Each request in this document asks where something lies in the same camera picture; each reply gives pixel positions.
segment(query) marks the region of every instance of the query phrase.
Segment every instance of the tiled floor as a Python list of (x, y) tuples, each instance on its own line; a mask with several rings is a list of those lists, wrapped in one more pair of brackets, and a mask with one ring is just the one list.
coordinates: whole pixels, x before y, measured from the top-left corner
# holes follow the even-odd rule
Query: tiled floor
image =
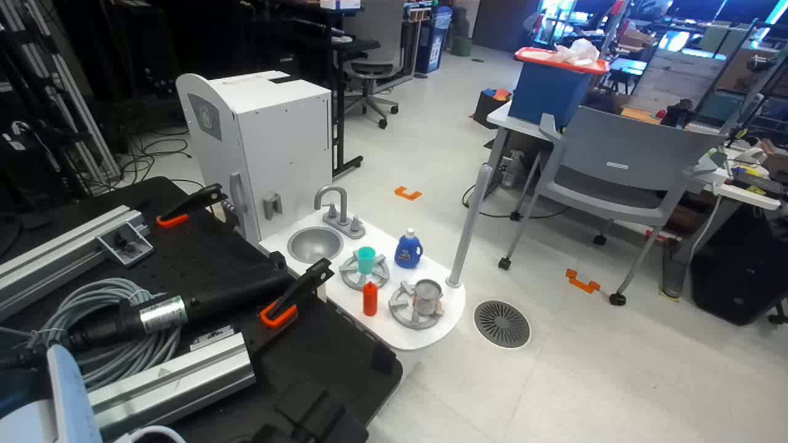
[[(399, 86), (401, 114), (379, 132), (348, 122), (348, 154), (363, 167), (341, 178), (348, 207), (399, 235), (413, 228), (426, 251), (453, 262), (464, 209), (461, 196), (486, 159), (493, 132), (468, 117), (484, 86), (511, 86), (507, 54), (475, 50), (442, 61), (430, 79)], [(186, 159), (163, 159), (154, 175), (198, 178)], [(420, 189), (417, 203), (393, 188)], [(511, 196), (495, 196), (504, 212)], [(596, 228), (557, 218), (534, 223), (510, 274), (497, 271), (510, 223), (480, 220), (462, 284), (468, 313), (442, 343), (417, 352), (415, 369), (372, 423), (380, 443), (520, 443), (520, 442), (788, 442), (788, 329), (726, 325), (687, 300), (659, 295), (659, 251), (610, 308), (564, 284), (565, 268), (605, 292), (622, 279), (635, 246), (610, 240), (590, 246)], [(531, 324), (531, 343), (502, 351), (480, 337), (472, 310), (481, 300), (516, 306)]]

